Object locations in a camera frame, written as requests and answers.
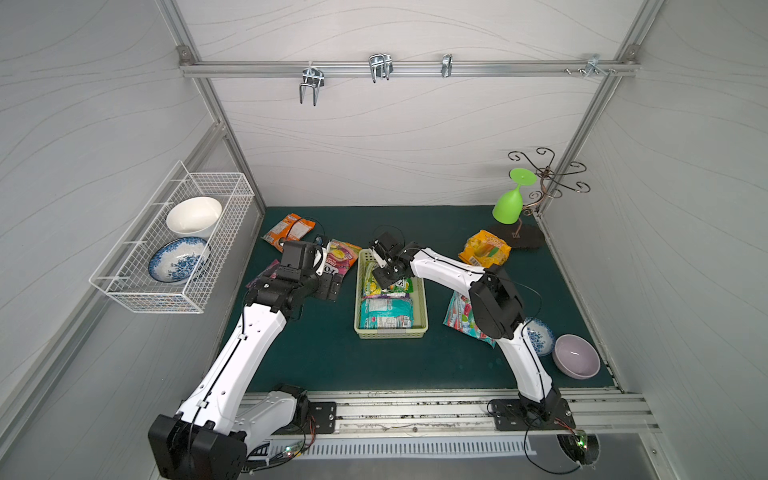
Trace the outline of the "orange pink Fox's fruits bag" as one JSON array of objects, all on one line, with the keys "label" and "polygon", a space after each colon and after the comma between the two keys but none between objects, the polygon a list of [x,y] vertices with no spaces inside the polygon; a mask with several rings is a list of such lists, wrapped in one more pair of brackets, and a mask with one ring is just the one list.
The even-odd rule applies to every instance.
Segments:
[{"label": "orange pink Fox's fruits bag", "polygon": [[357,261],[360,251],[361,248],[354,244],[331,240],[328,244],[324,272],[344,277]]}]

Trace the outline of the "green Fox's spring tea bag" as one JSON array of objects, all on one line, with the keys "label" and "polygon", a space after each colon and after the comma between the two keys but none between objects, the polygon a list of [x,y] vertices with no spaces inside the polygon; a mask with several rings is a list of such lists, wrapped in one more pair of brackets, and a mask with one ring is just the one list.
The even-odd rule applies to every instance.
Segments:
[{"label": "green Fox's spring tea bag", "polygon": [[373,276],[370,276],[363,281],[362,286],[362,296],[364,298],[406,297],[413,291],[414,286],[411,279],[399,280],[389,287],[382,287]]}]

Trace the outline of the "teal candy bag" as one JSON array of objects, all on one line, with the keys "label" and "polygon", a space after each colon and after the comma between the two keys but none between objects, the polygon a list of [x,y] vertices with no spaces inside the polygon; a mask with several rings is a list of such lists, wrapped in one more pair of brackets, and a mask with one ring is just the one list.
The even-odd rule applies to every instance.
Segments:
[{"label": "teal candy bag", "polygon": [[413,304],[409,298],[367,298],[362,301],[360,329],[408,329],[414,325]]}]

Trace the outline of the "pale green plastic basket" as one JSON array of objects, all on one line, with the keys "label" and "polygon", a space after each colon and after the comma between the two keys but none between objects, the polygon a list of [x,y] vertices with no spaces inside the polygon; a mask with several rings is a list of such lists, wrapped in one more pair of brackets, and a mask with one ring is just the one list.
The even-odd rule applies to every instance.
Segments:
[{"label": "pale green plastic basket", "polygon": [[378,267],[370,249],[360,251],[353,321],[358,337],[363,340],[422,338],[429,326],[423,280],[400,280],[383,289],[373,275]]}]

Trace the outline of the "yellow candy bag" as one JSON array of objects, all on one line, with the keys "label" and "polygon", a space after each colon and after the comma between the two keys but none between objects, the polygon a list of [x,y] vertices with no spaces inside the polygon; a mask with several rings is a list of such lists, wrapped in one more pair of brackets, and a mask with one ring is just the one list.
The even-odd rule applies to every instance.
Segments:
[{"label": "yellow candy bag", "polygon": [[503,265],[510,252],[511,248],[505,241],[486,230],[481,230],[466,241],[458,257],[466,264],[490,268]]}]

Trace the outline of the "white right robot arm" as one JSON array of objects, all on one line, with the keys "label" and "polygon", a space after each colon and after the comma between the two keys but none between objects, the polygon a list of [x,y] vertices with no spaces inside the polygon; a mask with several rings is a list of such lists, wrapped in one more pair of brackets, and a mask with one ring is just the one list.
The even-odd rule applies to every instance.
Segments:
[{"label": "white right robot arm", "polygon": [[462,263],[415,242],[403,244],[385,232],[370,243],[382,287],[419,278],[432,281],[470,301],[480,331],[501,347],[521,399],[544,407],[553,398],[551,377],[543,368],[525,331],[524,302],[506,271]]}]

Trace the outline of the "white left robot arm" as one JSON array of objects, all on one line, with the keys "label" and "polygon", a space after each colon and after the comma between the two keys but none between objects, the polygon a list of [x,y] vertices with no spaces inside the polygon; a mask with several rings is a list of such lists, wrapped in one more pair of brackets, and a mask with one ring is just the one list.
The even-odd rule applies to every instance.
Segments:
[{"label": "white left robot arm", "polygon": [[165,479],[237,479],[283,466],[307,452],[317,436],[336,429],[337,405],[313,402],[306,390],[279,384],[255,406],[241,401],[264,356],[294,308],[313,295],[312,267],[280,267],[260,276],[245,297],[235,330],[200,385],[171,416],[148,432]]}]

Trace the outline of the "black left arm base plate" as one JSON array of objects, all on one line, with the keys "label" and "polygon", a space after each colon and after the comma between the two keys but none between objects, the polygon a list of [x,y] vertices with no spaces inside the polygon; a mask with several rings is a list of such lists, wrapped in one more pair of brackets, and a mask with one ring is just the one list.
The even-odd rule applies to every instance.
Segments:
[{"label": "black left arm base plate", "polygon": [[314,402],[300,400],[297,403],[294,418],[277,430],[279,435],[332,434],[335,432],[337,418],[336,402]]}]

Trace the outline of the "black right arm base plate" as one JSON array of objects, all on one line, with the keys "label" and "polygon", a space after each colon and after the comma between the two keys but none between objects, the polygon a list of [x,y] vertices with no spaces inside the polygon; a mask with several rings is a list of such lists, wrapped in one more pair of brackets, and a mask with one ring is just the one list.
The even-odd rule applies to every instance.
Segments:
[{"label": "black right arm base plate", "polygon": [[564,398],[546,405],[523,399],[492,399],[486,404],[486,411],[494,427],[501,432],[559,431],[576,430],[570,406]]}]

